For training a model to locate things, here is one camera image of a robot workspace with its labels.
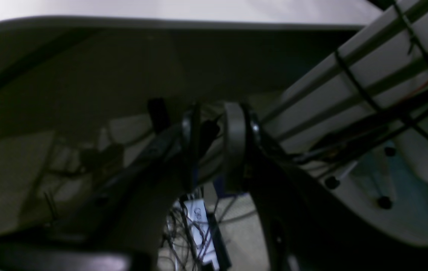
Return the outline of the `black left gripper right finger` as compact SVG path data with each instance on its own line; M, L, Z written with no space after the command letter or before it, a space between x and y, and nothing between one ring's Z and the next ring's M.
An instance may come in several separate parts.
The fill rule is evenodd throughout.
M428 271L428 247L371 226L299 168L247 104L224 105L225 188L248 192L272 271Z

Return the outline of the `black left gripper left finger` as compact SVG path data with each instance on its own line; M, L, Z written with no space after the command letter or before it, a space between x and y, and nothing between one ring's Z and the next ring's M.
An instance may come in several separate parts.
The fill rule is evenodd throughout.
M200 104L157 135L54 231L64 242L50 271L150 271L173 201L192 188L200 140Z

